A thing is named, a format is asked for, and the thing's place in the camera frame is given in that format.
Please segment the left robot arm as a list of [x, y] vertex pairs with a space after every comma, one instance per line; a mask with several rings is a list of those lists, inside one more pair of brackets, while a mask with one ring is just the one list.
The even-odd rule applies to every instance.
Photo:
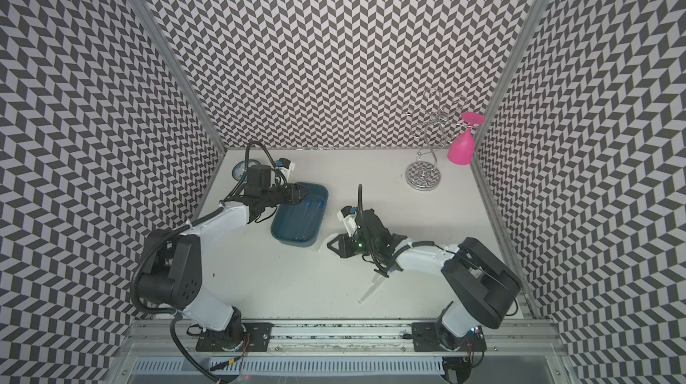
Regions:
[[176, 230], [151, 232], [130, 284], [134, 306], [144, 314], [180, 314], [194, 321], [200, 336], [214, 340], [218, 350], [244, 348], [247, 332], [240, 311], [204, 286], [204, 256], [230, 232], [258, 221], [266, 209], [301, 203], [307, 188], [289, 182], [293, 169], [294, 162], [285, 158], [272, 166], [249, 166], [241, 186], [217, 210]]

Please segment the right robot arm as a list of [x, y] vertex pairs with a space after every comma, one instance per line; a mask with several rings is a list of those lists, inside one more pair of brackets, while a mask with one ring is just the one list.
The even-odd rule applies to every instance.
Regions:
[[337, 213], [346, 232], [327, 242], [342, 259], [361, 256], [374, 266], [364, 303], [393, 272], [418, 271], [445, 280], [456, 299], [449, 302], [435, 323], [412, 330], [417, 351], [468, 353], [486, 350], [482, 328], [496, 330], [517, 306], [522, 289], [518, 277], [481, 241], [468, 237], [458, 245], [442, 246], [392, 234], [374, 210], [345, 206]]

